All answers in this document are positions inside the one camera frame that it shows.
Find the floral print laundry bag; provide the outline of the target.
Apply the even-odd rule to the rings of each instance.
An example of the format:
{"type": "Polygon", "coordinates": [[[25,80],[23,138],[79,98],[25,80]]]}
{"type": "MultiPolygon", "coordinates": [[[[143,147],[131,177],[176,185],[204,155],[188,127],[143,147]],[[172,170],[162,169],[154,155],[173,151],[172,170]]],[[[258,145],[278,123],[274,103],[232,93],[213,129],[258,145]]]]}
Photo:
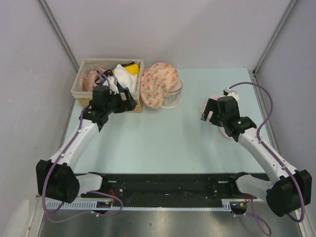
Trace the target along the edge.
{"type": "Polygon", "coordinates": [[[175,67],[169,63],[155,63],[144,72],[140,96],[149,108],[159,109],[178,81],[179,75],[175,67]]]}

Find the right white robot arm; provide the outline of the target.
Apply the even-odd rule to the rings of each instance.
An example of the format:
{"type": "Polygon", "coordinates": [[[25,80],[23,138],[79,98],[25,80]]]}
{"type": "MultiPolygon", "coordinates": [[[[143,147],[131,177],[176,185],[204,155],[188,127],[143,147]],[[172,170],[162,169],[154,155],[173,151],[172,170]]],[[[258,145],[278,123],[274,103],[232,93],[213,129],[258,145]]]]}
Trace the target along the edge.
{"type": "Polygon", "coordinates": [[[262,180],[246,172],[231,177],[228,193],[233,198],[243,194],[265,200],[271,211],[282,217],[297,209],[305,210],[312,195],[312,177],[306,170],[298,170],[273,147],[266,144],[249,117],[241,117],[237,100],[232,96],[209,98],[201,120],[222,127],[228,137],[244,147],[260,164],[268,176],[262,180]]]}

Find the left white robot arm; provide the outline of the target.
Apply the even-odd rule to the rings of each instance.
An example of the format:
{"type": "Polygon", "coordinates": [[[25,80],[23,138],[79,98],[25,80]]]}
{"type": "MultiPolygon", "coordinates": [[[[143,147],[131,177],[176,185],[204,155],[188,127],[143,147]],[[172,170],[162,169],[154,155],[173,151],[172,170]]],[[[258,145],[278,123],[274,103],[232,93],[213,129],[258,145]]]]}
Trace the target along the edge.
{"type": "Polygon", "coordinates": [[[87,145],[101,131],[111,114],[133,111],[137,103],[129,89],[113,92],[101,85],[94,88],[92,99],[79,116],[79,123],[65,144],[49,159],[36,165],[38,192],[42,200],[51,198],[64,203],[73,202],[78,195],[92,191],[102,198],[109,185],[99,174],[75,175],[74,169],[87,145]]]}

